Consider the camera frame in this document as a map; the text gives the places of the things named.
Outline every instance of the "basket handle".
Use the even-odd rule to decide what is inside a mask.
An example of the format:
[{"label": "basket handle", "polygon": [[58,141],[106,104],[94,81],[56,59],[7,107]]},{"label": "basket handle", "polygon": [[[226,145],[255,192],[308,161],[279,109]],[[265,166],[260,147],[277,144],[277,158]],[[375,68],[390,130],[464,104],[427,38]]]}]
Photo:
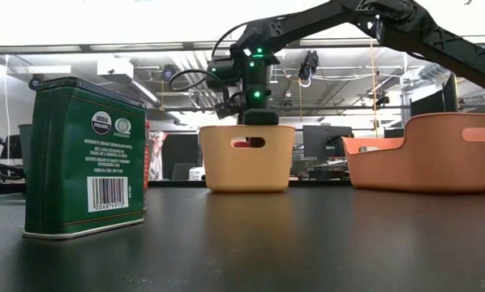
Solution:
[{"label": "basket handle", "polygon": [[466,142],[485,142],[485,127],[467,127],[462,130]]}]

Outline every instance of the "tan plastic basket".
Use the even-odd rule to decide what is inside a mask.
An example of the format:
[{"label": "tan plastic basket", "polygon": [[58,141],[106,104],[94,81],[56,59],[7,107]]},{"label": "tan plastic basket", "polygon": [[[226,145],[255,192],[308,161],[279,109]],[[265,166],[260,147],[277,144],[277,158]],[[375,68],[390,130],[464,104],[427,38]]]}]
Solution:
[{"label": "tan plastic basket", "polygon": [[[294,127],[223,126],[200,130],[207,187],[215,192],[270,192],[288,187]],[[234,148],[237,137],[261,137],[262,148]]]}]

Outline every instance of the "table surface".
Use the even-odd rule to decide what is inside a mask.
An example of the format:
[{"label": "table surface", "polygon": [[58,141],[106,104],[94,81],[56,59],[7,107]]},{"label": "table surface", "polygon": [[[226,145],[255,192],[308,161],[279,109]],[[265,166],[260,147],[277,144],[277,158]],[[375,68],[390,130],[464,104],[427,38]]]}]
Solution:
[{"label": "table surface", "polygon": [[49,242],[23,223],[0,195],[0,292],[485,291],[485,195],[160,188],[141,225]]}]

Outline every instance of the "green can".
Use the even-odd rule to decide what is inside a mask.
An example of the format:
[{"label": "green can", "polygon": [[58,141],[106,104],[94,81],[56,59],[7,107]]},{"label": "green can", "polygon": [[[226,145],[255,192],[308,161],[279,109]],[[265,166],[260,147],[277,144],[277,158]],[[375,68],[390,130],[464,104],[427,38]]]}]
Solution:
[{"label": "green can", "polygon": [[81,79],[36,93],[24,236],[68,239],[144,221],[146,108]]}]

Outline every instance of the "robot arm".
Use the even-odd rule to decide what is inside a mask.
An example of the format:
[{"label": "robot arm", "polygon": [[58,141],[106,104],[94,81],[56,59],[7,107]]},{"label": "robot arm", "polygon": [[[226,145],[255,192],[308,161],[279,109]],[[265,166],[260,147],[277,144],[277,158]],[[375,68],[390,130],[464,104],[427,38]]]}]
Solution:
[{"label": "robot arm", "polygon": [[[415,1],[332,0],[282,19],[247,24],[243,35],[230,46],[230,56],[215,58],[208,65],[208,71],[215,75],[207,76],[213,90],[242,81],[242,103],[225,100],[216,106],[218,116],[267,109],[269,68],[279,63],[274,53],[293,41],[344,23],[355,25],[385,47],[439,63],[485,88],[485,49],[440,28]],[[245,49],[251,51],[249,56]]]}]

